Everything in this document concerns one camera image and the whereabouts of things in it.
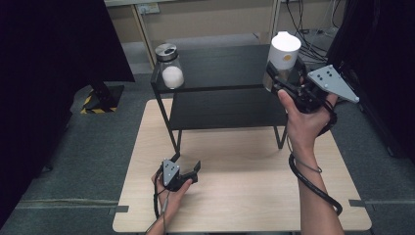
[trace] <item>glass jar with white ball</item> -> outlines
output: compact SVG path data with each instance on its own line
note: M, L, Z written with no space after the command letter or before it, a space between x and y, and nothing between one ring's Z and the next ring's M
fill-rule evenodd
M160 63L161 76L165 86L170 89L181 86L184 83L184 77L177 47L171 43L164 43L156 48L156 57Z

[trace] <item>jar lid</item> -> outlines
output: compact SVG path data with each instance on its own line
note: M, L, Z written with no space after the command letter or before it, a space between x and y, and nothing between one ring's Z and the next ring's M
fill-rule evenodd
M171 43L164 43L156 48L156 57L160 62L172 61L177 56L177 47Z

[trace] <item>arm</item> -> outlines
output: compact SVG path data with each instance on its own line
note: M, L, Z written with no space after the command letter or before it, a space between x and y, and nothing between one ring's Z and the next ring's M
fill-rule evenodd
M329 113L321 108L315 114L302 114L286 91L278 92L281 103L288 113L288 136L297 160L318 168L314 156L315 138L330 119ZM337 96L330 94L327 100L335 104ZM320 173L314 172L303 164L296 164L297 169L316 187L327 193ZM332 205L310 191L299 181L301 234L344 234L342 225Z
M165 211L161 210L160 217L156 220L156 222L150 227L147 234L149 235L162 235L165 234L164 229L170 224L171 220L177 214L180 208L181 200L189 189L190 185L192 184L192 179L187 180L183 186L177 192L170 192L164 190L164 187L160 183L160 179L156 180L158 184L158 191L159 191L159 202L161 204L161 208L165 207Z

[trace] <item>hand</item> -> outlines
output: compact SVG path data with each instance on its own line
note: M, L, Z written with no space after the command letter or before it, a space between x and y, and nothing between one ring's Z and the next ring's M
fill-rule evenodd
M281 104L288 113L287 130L293 146L295 156L302 153L314 151L314 142L318 133L330 120L329 112L321 107L316 113L303 114L294 103L291 96L283 89L278 91ZM327 100L333 105L336 104L337 95L329 94Z
M155 179L155 177L156 175L153 175L152 181L154 183L156 180L161 208L163 208L165 199L168 196L167 206L163 218L165 219L165 224L169 224L172 218L179 211L181 200L190 185L192 185L192 179L188 179L177 192L170 192L162 185L161 176L158 179Z

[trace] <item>electrical outlet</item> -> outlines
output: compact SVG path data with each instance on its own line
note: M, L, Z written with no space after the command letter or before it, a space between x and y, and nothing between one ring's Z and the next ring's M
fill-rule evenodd
M159 4L158 3L142 3L135 5L137 12L141 15L145 14L156 14L160 12Z

